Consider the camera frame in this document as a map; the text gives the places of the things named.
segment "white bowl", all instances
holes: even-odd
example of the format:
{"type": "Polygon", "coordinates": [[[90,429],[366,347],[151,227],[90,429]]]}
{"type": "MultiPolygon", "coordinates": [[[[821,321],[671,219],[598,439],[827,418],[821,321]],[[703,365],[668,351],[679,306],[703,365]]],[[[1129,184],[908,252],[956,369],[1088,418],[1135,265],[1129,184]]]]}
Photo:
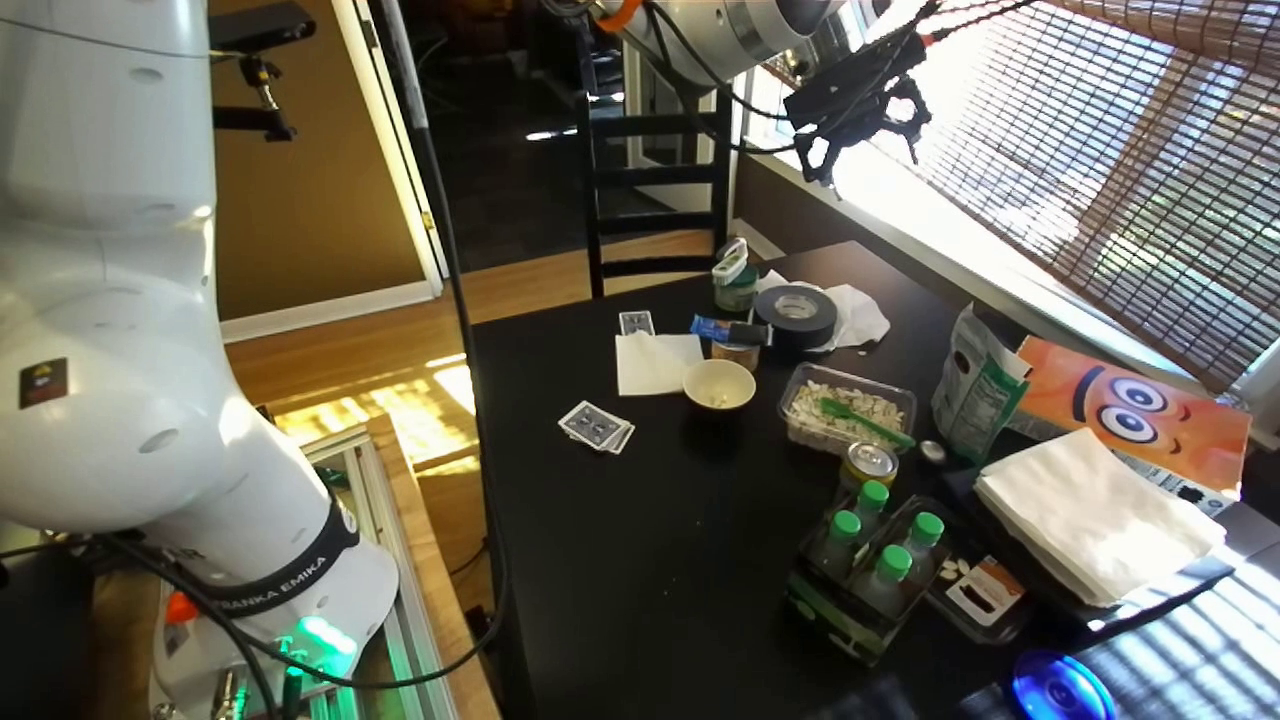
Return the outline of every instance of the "white bowl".
{"type": "Polygon", "coordinates": [[[700,359],[684,376],[684,397],[696,406],[730,410],[742,406],[755,397],[755,376],[730,359],[700,359]]]}

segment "box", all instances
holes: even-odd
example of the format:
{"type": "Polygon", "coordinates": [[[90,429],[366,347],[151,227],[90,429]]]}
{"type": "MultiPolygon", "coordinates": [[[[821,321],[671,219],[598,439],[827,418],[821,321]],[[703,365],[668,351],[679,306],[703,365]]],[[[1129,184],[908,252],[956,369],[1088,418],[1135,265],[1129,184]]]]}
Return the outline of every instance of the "box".
{"type": "Polygon", "coordinates": [[[1138,474],[1209,516],[1241,498],[1246,410],[1038,337],[1018,356],[1033,381],[1009,429],[1046,439],[1088,425],[1138,474]]]}
{"type": "Polygon", "coordinates": [[[850,439],[870,439],[893,456],[917,439],[917,397],[827,365],[799,365],[780,398],[786,439],[845,456],[850,439]]]}

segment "white tissue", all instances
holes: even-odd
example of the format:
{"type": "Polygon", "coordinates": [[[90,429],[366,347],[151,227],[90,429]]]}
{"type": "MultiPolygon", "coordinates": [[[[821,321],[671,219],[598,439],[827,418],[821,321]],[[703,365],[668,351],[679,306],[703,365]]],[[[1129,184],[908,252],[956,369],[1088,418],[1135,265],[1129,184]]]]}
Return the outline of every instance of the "white tissue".
{"type": "Polygon", "coordinates": [[[1216,518],[1135,474],[1088,429],[989,465],[977,494],[1093,606],[1222,545],[1216,518]]]}

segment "window blinds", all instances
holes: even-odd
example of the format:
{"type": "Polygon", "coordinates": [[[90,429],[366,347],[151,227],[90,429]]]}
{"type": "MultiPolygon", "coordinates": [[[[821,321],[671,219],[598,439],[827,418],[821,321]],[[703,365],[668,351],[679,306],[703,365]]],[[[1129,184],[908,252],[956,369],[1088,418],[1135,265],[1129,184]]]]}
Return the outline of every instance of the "window blinds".
{"type": "Polygon", "coordinates": [[[917,73],[935,117],[917,173],[1228,388],[1280,339],[1275,16],[1050,0],[964,29],[917,73]]]}

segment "black table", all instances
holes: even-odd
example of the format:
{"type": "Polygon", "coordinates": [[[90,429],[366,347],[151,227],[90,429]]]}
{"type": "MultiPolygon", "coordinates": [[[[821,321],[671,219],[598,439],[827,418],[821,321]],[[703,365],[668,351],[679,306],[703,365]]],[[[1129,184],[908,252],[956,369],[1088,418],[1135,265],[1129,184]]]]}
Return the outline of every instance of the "black table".
{"type": "MultiPolygon", "coordinates": [[[[870,293],[893,333],[822,365],[910,388],[929,406],[964,294],[923,289],[850,238],[777,267],[870,293]]],[[[777,398],[794,356],[768,356],[755,398],[730,416],[684,397],[618,398],[618,306],[650,306],[661,333],[684,333],[690,310],[710,310],[710,289],[687,281],[476,333],[484,490],[510,580],[510,717],[956,717],[1024,647],[1081,644],[1074,626],[1038,621],[1015,647],[977,647],[921,606],[866,670],[799,626],[780,591],[832,498],[837,456],[783,439],[777,398]],[[577,398],[636,418],[624,456],[564,439],[556,418],[577,398]]],[[[941,481],[908,458],[901,484],[932,490],[941,481]]],[[[1269,531],[1246,516],[1246,552],[1269,531]]]]}

